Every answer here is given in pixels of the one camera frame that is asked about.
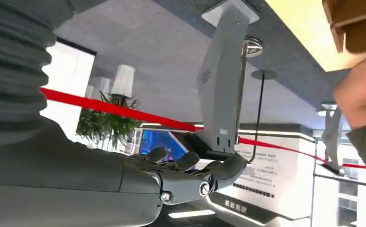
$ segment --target white wall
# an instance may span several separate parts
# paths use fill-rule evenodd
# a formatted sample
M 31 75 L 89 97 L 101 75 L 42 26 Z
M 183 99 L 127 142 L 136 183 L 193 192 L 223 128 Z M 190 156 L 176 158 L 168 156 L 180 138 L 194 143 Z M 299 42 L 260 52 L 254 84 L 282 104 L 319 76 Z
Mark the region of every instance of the white wall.
M 254 136 L 240 135 L 253 139 Z M 274 136 L 259 136 L 259 141 L 300 150 L 313 155 L 315 144 L 304 139 Z M 236 150 L 247 159 L 251 157 L 253 146 L 239 144 Z M 274 194 L 274 198 L 249 192 L 237 187 L 227 187 L 220 191 L 227 196 L 245 201 L 283 216 L 297 219 L 311 215 L 314 159 L 290 151 L 257 147 L 257 158 L 253 161 L 255 177 L 241 175 L 236 183 Z M 266 226 L 293 227 L 309 226 L 308 218 L 297 222 L 277 218 Z
M 52 56 L 52 63 L 42 68 L 49 77 L 44 87 L 84 97 L 95 56 L 59 42 L 47 51 Z M 48 100 L 40 114 L 59 123 L 66 136 L 76 140 L 80 112 L 81 107 Z

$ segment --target green plant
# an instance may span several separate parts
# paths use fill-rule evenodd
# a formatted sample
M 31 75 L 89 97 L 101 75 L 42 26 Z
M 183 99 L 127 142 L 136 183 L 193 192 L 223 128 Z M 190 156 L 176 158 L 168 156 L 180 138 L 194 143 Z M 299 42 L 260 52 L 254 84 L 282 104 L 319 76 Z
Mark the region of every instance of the green plant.
M 123 95 L 111 94 L 110 98 L 106 98 L 100 92 L 100 96 L 103 102 L 130 109 L 135 109 L 140 104 L 138 99 L 128 98 Z M 125 143 L 128 136 L 140 124 L 141 121 L 135 119 L 90 109 L 82 109 L 76 132 L 77 135 L 92 140 L 97 145 L 100 141 L 109 139 L 109 141 L 112 141 L 112 146 L 116 148 L 117 139 Z

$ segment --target metal screw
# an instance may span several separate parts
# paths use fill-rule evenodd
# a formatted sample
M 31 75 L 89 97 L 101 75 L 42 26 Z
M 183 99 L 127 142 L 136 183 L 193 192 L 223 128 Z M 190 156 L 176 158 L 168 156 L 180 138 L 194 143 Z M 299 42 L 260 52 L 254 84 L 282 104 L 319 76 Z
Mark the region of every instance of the metal screw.
M 201 197 L 205 197 L 209 194 L 209 184 L 208 182 L 202 182 L 201 185 L 199 186 L 199 195 Z
M 164 202 L 168 202 L 171 199 L 171 194 L 169 192 L 162 192 L 161 200 Z

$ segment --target digital display screen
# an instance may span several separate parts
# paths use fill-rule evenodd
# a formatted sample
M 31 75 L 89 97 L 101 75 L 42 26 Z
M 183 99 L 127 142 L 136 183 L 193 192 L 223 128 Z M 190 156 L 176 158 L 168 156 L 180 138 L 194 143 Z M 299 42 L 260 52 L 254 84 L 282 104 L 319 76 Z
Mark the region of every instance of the digital display screen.
M 169 135 L 168 131 L 143 130 L 140 153 L 148 154 L 156 147 L 164 147 L 166 149 L 167 156 L 163 161 L 177 160 L 186 153 L 184 149 Z

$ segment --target black pole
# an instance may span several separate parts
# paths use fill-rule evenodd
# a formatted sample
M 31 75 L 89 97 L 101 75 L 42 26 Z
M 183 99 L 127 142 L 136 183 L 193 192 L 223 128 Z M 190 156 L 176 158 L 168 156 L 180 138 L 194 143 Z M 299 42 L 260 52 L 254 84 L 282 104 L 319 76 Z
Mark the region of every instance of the black pole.
M 247 48 L 248 43 L 244 42 L 243 51 L 241 55 L 241 76 L 240 76 L 240 83 L 239 83 L 239 96 L 236 101 L 236 144 L 239 143 L 239 128 L 240 128 L 240 113 L 241 113 L 241 103 L 243 101 L 243 91 L 244 91 L 244 81 L 245 81 L 245 70 L 247 66 Z
M 261 118 L 262 95 L 264 94 L 264 83 L 265 83 L 265 72 L 262 72 L 261 93 L 259 95 L 259 104 L 258 104 L 257 126 L 255 128 L 255 141 L 258 141 L 258 129 L 259 129 L 259 120 Z M 257 149 L 257 145 L 254 145 L 254 149 L 252 151 L 252 157 L 248 161 L 248 163 L 251 163 L 255 159 L 255 150 L 256 149 Z

